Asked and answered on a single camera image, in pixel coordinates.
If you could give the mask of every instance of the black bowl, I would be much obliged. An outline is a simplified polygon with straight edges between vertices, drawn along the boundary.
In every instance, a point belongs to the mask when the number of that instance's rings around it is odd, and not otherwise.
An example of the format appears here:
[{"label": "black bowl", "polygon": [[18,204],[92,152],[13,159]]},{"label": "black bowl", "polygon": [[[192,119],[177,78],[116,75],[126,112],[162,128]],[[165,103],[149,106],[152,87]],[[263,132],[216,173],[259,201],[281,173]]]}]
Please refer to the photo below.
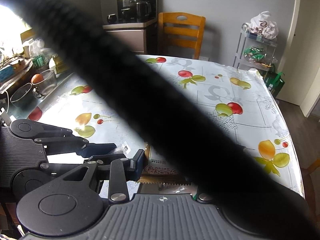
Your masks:
[{"label": "black bowl", "polygon": [[31,83],[27,83],[14,92],[14,94],[10,98],[10,102],[15,107],[24,107],[28,105],[33,99],[34,96],[32,94],[32,85]]}]

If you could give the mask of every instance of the robotic hand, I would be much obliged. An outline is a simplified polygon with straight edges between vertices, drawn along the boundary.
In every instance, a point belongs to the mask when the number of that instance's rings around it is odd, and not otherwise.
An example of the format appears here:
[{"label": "robotic hand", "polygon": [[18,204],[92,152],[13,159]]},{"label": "robotic hand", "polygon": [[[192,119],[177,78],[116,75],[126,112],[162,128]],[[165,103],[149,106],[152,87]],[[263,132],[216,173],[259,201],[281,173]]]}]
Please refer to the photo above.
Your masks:
[{"label": "robotic hand", "polygon": [[[140,178],[142,149],[128,159],[113,153],[113,143],[89,143],[70,129],[25,119],[1,127],[0,145],[1,188],[18,204],[26,240],[264,238],[200,188],[196,200],[189,194],[135,194],[130,201],[126,182]],[[83,164],[48,163],[47,155],[69,152],[88,159]],[[99,196],[104,180],[109,180],[107,199]],[[300,195],[279,188],[308,211]]]}]

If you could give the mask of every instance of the wooden chair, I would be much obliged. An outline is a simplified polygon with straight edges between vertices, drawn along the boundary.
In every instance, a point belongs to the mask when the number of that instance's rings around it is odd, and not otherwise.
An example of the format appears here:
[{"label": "wooden chair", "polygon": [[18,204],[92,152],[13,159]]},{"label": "wooden chair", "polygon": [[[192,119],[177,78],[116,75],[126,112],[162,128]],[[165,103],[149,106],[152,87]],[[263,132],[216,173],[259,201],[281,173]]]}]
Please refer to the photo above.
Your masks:
[{"label": "wooden chair", "polygon": [[[186,19],[179,20],[177,17],[184,16]],[[185,27],[171,27],[165,24],[185,25]],[[165,46],[179,46],[195,50],[194,59],[199,59],[200,49],[204,32],[205,17],[182,12],[159,13],[158,17],[158,48],[160,55],[164,54]],[[198,26],[198,29],[190,29],[188,25]],[[181,35],[196,38],[196,41],[169,38],[167,35]]]},{"label": "wooden chair", "polygon": [[316,194],[315,194],[315,190],[312,184],[310,174],[319,167],[320,167],[320,159],[317,159],[314,163],[312,163],[309,166],[309,168],[307,169],[301,168],[305,198],[310,209],[309,218],[313,223],[317,224],[318,227],[320,223],[320,215],[316,215]]}]

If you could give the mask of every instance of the kettle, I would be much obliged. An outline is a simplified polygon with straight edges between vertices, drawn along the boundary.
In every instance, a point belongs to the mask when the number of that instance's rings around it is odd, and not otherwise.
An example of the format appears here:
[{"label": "kettle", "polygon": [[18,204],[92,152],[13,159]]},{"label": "kettle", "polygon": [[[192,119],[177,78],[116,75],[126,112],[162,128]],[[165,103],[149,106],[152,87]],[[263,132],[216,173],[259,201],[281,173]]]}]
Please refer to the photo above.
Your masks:
[{"label": "kettle", "polygon": [[141,22],[148,19],[151,13],[151,4],[149,2],[137,2],[137,21]]}]

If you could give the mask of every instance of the wall outlet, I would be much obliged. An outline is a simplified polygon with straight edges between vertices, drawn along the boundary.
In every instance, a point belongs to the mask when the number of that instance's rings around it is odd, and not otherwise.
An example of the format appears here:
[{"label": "wall outlet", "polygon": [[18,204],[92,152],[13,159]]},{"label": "wall outlet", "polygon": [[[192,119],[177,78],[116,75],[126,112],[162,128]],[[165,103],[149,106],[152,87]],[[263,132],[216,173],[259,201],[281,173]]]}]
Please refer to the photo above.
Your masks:
[{"label": "wall outlet", "polygon": [[209,61],[208,57],[199,56],[199,60]]}]

